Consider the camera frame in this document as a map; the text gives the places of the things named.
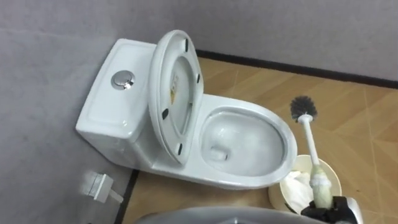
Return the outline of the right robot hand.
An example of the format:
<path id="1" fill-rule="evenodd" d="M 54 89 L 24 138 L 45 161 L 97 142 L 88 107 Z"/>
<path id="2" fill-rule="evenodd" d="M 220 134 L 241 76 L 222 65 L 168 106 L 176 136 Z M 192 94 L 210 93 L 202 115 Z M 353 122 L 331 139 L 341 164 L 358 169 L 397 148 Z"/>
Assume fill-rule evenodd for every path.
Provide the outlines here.
<path id="1" fill-rule="evenodd" d="M 334 196 L 329 209 L 316 208 L 315 202 L 311 201 L 300 214 L 331 224 L 364 224 L 359 204 L 353 197 Z"/>

